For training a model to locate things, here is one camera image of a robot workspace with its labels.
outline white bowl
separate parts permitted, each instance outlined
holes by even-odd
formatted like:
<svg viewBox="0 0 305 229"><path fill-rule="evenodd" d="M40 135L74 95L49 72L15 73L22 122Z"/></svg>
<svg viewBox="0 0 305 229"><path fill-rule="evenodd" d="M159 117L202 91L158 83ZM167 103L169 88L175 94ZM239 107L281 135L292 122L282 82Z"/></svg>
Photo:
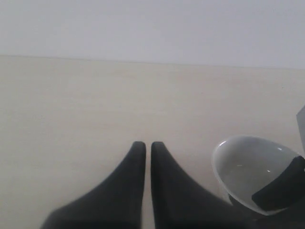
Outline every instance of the white bowl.
<svg viewBox="0 0 305 229"><path fill-rule="evenodd" d="M255 136L233 136L220 143L213 152L213 171L226 192L242 205L262 215L264 211L251 196L277 178L298 153Z"/></svg>

